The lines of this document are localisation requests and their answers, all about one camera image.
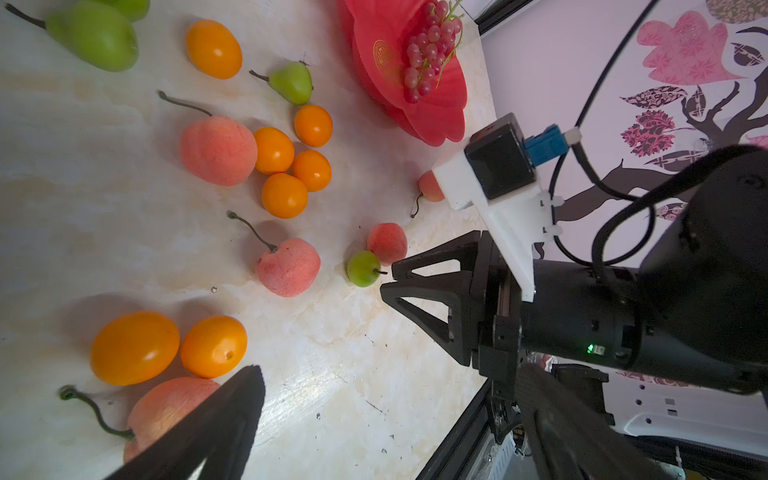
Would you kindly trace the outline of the red flower-shaped fruit bowl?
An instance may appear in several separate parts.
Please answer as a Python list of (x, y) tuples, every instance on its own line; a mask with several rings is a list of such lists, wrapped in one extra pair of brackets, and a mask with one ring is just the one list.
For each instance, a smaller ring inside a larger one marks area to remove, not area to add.
[(364, 90), (406, 133), (430, 146), (465, 134), (467, 85), (458, 60), (459, 1), (336, 3)]

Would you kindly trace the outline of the small green fake apple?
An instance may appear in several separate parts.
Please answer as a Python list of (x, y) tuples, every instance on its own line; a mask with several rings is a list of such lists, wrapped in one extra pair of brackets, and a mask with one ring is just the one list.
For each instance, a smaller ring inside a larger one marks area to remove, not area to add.
[(381, 276), (387, 275), (378, 257), (368, 250), (361, 250), (350, 257), (346, 273), (349, 281), (359, 288), (370, 287)]

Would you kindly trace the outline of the purple fake grape bunch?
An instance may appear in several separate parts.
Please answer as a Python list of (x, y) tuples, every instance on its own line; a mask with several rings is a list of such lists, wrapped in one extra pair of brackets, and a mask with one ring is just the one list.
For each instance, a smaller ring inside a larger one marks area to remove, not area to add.
[(456, 58), (463, 37), (460, 5), (461, 1), (426, 1), (416, 13), (404, 47), (402, 84), (407, 103), (434, 93)]

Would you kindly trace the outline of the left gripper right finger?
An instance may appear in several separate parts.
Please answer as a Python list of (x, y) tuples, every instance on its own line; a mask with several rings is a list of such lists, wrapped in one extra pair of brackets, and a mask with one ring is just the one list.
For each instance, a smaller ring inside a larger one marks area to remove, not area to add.
[(666, 474), (545, 370), (518, 369), (515, 393), (541, 479), (664, 479)]

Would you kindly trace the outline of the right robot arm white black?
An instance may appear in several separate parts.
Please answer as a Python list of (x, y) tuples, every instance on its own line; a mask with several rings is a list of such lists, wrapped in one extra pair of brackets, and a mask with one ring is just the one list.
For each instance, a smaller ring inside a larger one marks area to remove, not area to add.
[[(610, 266), (610, 236), (680, 193), (687, 206), (637, 269)], [(546, 477), (638, 455), (524, 351), (734, 394), (767, 391), (767, 152), (716, 150), (634, 201), (598, 231), (589, 265), (531, 262), (534, 293), (487, 231), (396, 262), (383, 301), (517, 406)]]

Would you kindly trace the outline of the green fake pear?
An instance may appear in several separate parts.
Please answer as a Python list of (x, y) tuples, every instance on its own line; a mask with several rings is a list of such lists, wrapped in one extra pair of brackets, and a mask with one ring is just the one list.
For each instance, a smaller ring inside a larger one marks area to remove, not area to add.
[(303, 106), (310, 102), (314, 91), (312, 76), (304, 61), (293, 61), (262, 75), (254, 70), (249, 74), (266, 82), (275, 92), (295, 106)]
[(104, 3), (115, 8), (130, 22), (144, 19), (150, 9), (150, 0), (104, 0)]
[(115, 7), (98, 1), (76, 1), (44, 19), (23, 13), (7, 3), (5, 9), (45, 30), (81, 60), (108, 72), (132, 68), (139, 58), (133, 23)]

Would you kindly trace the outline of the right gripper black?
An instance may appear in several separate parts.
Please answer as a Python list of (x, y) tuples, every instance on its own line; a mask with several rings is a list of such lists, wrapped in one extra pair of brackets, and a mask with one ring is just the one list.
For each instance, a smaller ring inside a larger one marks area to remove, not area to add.
[[(417, 273), (445, 262), (456, 262), (460, 271), (429, 277)], [(514, 371), (524, 351), (623, 370), (636, 356), (637, 308), (632, 301), (619, 297), (586, 267), (536, 260), (537, 291), (526, 302), (487, 231), (474, 230), (399, 260), (391, 270), (395, 282), (380, 287), (382, 300), (460, 365), (470, 366), (473, 352), (473, 367), (483, 376)], [(472, 270), (483, 295), (477, 347)], [(448, 319), (408, 298), (445, 305)]]

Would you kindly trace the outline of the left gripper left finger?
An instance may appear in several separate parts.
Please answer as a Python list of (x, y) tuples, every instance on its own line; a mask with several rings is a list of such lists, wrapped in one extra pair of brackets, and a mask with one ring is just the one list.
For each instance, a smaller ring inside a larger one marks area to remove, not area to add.
[(249, 459), (266, 395), (262, 370), (243, 367), (111, 479), (239, 479)]

